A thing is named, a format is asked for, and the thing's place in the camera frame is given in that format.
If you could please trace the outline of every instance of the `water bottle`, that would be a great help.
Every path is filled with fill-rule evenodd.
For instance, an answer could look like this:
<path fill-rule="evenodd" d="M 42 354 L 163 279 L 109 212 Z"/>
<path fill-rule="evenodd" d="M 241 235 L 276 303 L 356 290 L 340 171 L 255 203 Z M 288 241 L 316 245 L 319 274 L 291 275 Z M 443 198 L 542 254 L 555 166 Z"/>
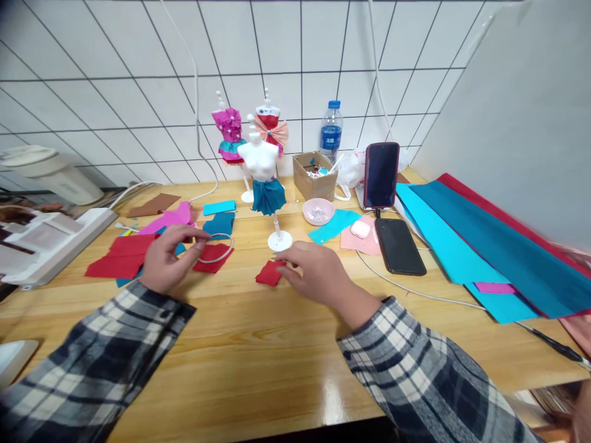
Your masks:
<path fill-rule="evenodd" d="M 324 154 L 332 164 L 337 160 L 340 136 L 343 132 L 343 116 L 339 109 L 340 100 L 328 102 L 328 109 L 322 118 L 322 128 L 320 128 L 320 153 Z"/>

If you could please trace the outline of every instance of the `shirt sleeve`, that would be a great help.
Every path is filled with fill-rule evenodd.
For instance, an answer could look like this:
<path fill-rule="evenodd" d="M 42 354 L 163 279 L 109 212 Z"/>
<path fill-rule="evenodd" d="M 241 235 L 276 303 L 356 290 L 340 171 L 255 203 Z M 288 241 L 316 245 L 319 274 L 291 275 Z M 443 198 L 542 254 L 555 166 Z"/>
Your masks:
<path fill-rule="evenodd" d="M 393 297 L 339 347 L 355 377 L 411 442 L 534 443 L 484 370 Z"/>
<path fill-rule="evenodd" d="M 133 282 L 0 394 L 10 441 L 104 441 L 195 308 Z"/>

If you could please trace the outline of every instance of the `mannequin base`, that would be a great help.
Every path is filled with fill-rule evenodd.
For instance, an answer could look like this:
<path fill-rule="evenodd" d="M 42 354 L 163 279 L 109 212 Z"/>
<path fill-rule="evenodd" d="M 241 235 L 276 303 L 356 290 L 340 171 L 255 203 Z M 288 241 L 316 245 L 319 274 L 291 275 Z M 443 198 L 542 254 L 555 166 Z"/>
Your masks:
<path fill-rule="evenodd" d="M 293 242 L 293 238 L 291 234 L 285 231 L 281 231 L 281 237 L 277 235 L 276 232 L 269 235 L 269 240 L 267 240 L 267 244 L 269 248 L 271 248 L 274 252 L 281 252 L 282 250 L 286 250 L 288 247 L 291 246 Z"/>
<path fill-rule="evenodd" d="M 242 193 L 241 198 L 244 203 L 252 203 L 254 202 L 254 193 L 252 192 L 252 190 L 245 191 Z"/>

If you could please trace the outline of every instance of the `smartphone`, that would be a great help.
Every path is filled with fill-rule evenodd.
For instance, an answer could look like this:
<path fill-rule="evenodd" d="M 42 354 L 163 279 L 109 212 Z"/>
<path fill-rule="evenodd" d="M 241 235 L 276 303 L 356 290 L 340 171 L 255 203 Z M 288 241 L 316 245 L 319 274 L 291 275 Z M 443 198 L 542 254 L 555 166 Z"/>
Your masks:
<path fill-rule="evenodd" d="M 363 205 L 383 209 L 394 205 L 398 173 L 397 143 L 372 143 L 365 150 L 365 189 Z"/>
<path fill-rule="evenodd" d="M 376 220 L 376 231 L 384 263 L 391 274 L 427 274 L 419 250 L 404 220 L 379 218 Z"/>

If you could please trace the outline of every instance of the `teal skirt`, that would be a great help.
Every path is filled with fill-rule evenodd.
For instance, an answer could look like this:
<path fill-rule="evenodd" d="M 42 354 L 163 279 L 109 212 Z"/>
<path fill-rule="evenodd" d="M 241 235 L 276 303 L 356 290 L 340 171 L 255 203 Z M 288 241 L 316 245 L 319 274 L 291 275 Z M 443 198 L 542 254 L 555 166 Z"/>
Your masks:
<path fill-rule="evenodd" d="M 279 180 L 272 179 L 269 182 L 252 181 L 254 203 L 252 210 L 262 212 L 265 215 L 273 213 L 285 205 L 285 189 Z"/>

